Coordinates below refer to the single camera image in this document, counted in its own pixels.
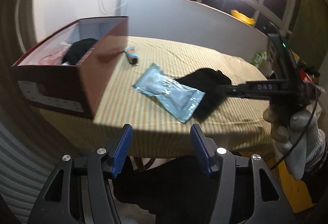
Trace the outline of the gloved right hand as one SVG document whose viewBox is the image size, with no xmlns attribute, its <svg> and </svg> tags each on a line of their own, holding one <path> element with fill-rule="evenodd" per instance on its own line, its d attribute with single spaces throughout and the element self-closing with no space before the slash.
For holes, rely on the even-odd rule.
<svg viewBox="0 0 328 224">
<path fill-rule="evenodd" d="M 308 110 L 287 117 L 285 109 L 272 105 L 263 113 L 263 119 L 271 124 L 276 158 L 284 159 L 288 173 L 295 180 L 302 179 L 321 161 L 325 154 L 325 133 Z"/>
</svg>

